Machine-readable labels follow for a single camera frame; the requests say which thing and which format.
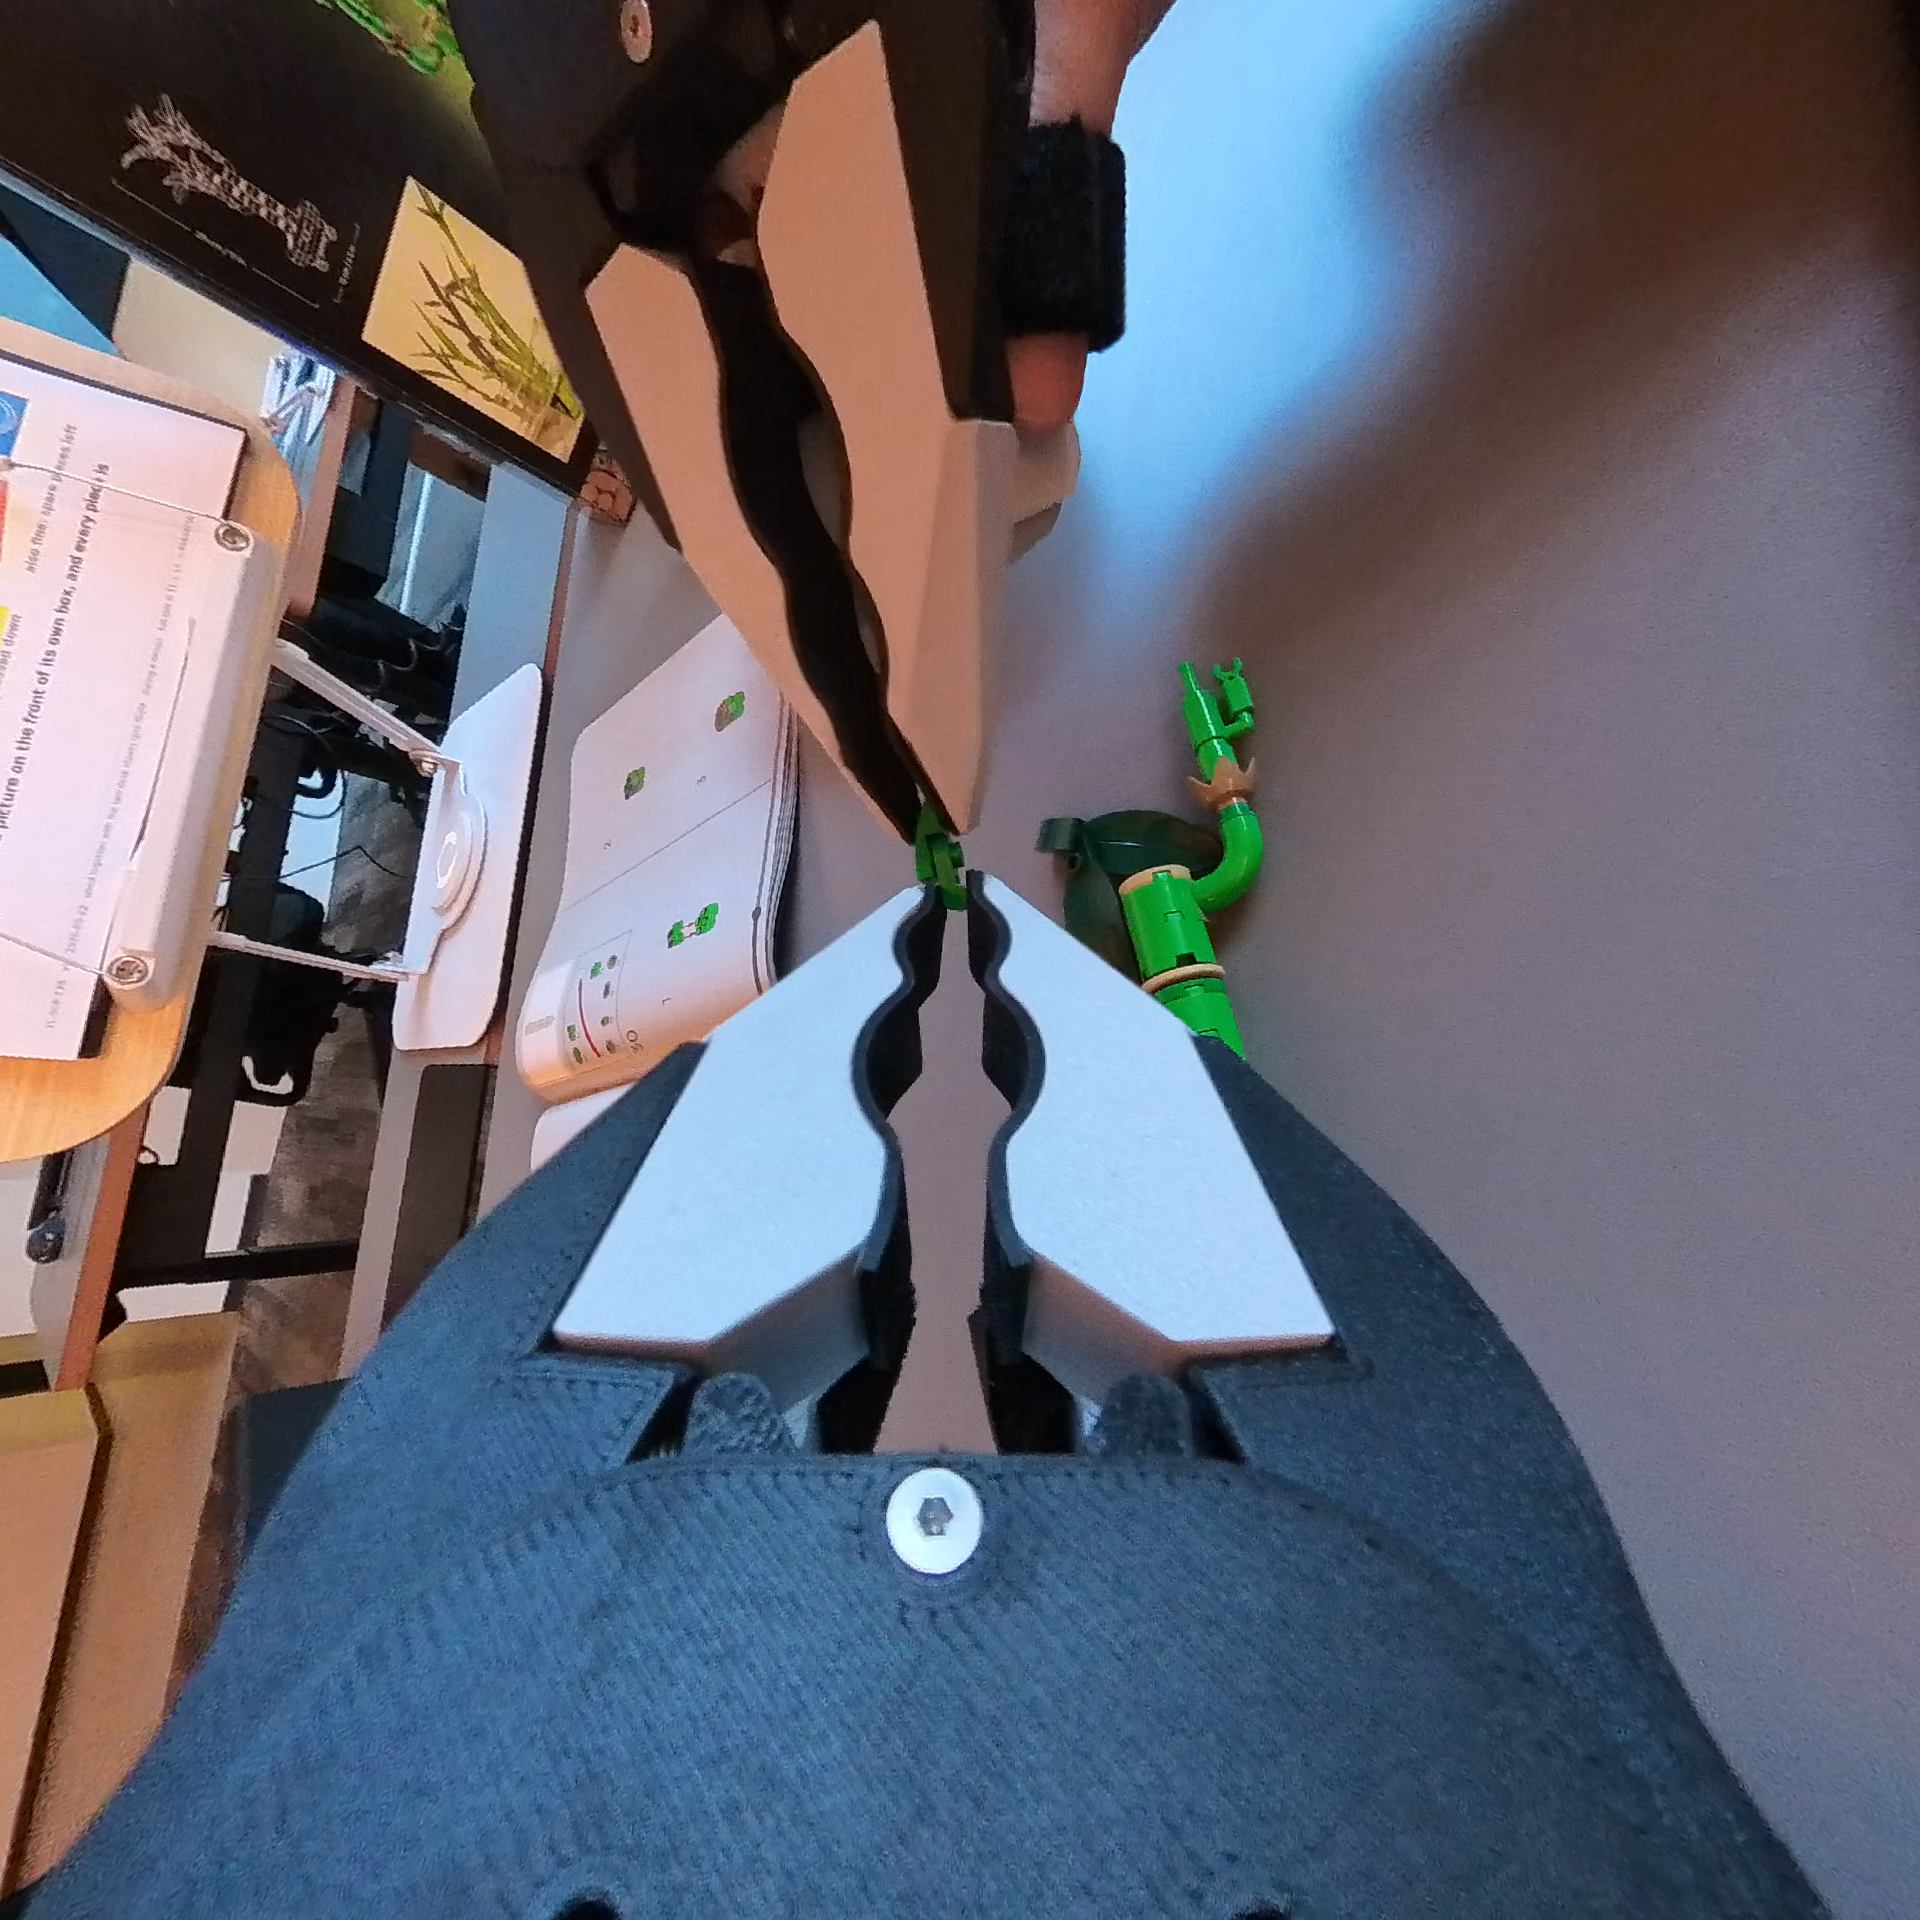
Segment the printed instruction sheet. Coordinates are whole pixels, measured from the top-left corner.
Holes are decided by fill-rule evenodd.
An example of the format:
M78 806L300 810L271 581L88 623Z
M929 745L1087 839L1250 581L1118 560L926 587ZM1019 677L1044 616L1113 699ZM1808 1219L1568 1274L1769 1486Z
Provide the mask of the printed instruction sheet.
M245 434L0 366L0 1054L83 1061Z

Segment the open instruction booklet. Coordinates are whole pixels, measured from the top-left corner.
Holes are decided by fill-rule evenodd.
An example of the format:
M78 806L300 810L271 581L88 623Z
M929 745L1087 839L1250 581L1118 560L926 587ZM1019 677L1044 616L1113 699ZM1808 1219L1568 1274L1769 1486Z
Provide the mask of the open instruction booklet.
M774 989L793 744L728 616L580 735L562 915L512 1031L542 1100L635 1081Z

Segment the green bamboo stalk model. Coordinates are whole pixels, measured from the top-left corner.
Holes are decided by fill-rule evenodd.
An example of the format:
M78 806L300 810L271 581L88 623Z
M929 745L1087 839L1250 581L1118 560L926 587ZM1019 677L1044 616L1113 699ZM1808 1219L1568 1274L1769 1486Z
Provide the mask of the green bamboo stalk model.
M1207 876L1178 858L1143 868L1118 883L1118 915L1137 947L1143 989L1194 1034L1216 1034L1243 1061L1235 1009L1207 929L1207 921L1235 906L1259 876L1259 782L1253 757L1235 757L1235 735L1253 731L1243 659L1216 665L1216 687L1183 659L1183 731L1194 755L1190 790L1220 823L1220 868Z

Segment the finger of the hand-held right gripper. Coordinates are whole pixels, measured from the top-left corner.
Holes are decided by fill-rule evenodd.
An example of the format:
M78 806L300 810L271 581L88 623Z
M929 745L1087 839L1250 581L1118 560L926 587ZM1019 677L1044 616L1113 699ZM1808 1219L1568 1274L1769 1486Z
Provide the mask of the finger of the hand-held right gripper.
M851 560L886 632L886 714L948 823L969 830L1001 632L1001 425L954 418L945 395L875 22L792 90L760 265L845 428Z
M626 414L659 481L671 533L793 719L901 835L945 803L886 714L886 669L859 637L859 581L807 494L801 425L815 379L754 269L618 246L588 282Z

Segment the black toy set box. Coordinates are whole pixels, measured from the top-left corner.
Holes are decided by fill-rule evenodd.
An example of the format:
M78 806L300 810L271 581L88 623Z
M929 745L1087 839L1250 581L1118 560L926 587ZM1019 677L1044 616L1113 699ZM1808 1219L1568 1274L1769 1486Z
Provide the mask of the black toy set box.
M0 148L130 253L631 518L507 241L450 5L6 0Z

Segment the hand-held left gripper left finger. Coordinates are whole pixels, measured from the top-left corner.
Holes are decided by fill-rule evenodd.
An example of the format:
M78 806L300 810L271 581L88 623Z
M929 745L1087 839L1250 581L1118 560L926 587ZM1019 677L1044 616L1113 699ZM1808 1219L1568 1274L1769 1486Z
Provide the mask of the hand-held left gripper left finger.
M868 1452L912 1336L893 1100L948 906L901 891L727 1017L554 1318L562 1349L754 1372Z

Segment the grey desk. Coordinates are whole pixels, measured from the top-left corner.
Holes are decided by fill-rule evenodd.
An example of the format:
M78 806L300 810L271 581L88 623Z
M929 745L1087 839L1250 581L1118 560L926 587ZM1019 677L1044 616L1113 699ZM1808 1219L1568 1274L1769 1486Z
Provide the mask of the grey desk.
M1914 1915L1914 10L1172 5L969 858L1259 699L1250 1061L1480 1285L1831 1915Z

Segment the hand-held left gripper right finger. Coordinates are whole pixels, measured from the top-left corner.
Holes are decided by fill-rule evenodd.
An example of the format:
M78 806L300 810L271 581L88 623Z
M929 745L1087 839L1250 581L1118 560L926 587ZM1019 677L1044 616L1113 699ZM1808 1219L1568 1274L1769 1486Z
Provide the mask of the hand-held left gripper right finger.
M969 1349L1001 1452L1073 1452L1125 1379L1336 1356L1296 1236L1216 1081L1243 1067L969 874L988 1143Z

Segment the person's right hand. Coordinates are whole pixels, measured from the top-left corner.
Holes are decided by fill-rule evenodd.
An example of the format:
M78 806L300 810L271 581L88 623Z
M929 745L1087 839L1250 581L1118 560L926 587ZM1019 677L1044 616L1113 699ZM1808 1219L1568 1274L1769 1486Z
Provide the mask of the person's right hand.
M1172 0L1037 0L1030 126L1081 126L1113 134L1133 57L1164 22ZM1019 434L1057 434L1081 399L1087 340L1065 332L1015 336Z

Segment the white document stand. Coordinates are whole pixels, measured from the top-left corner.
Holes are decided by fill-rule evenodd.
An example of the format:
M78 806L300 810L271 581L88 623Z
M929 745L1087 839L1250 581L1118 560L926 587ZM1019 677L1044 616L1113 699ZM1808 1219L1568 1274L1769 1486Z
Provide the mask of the white document stand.
M153 1100L177 1067L191 1000L205 947L330 968L346 975L393 982L402 1047L468 1047L494 1017L494 970L507 970L507 921L518 895L518 839L532 803L532 755L542 719L542 669L524 665L507 687L481 692L450 744L370 707L330 677L309 647L280 640L290 610L290 533L300 494L271 434L191 383L138 369L112 352L72 348L27 325L6 325L6 352L66 379L125 387L177 414L236 425L245 434L220 552L236 560L230 610L196 616L177 714L158 755L153 806L112 915L112 952L93 992L83 1061L0 1061L6 1067L6 1160L44 1160L105 1137ZM325 692L428 779L426 850L402 959L356 968L325 952L271 947L236 929L236 901L220 925L220 883L264 677L280 669Z

